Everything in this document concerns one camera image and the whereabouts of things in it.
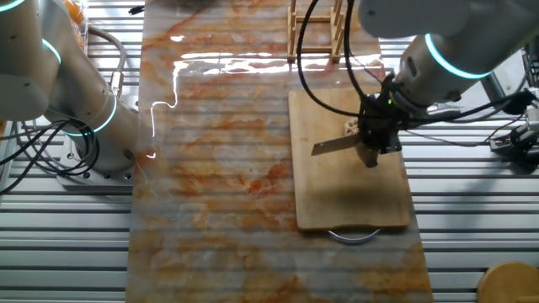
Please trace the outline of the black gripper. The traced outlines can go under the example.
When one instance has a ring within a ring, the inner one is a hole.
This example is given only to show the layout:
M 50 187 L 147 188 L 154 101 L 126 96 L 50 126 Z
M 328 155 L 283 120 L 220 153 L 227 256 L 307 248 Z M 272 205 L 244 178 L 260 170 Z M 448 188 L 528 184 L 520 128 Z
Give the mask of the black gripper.
M 400 147 L 398 125 L 390 114 L 375 109 L 373 104 L 391 111 L 387 101 L 380 104 L 375 95 L 366 95 L 360 103 L 358 136 L 368 150 L 385 154 L 386 147 Z

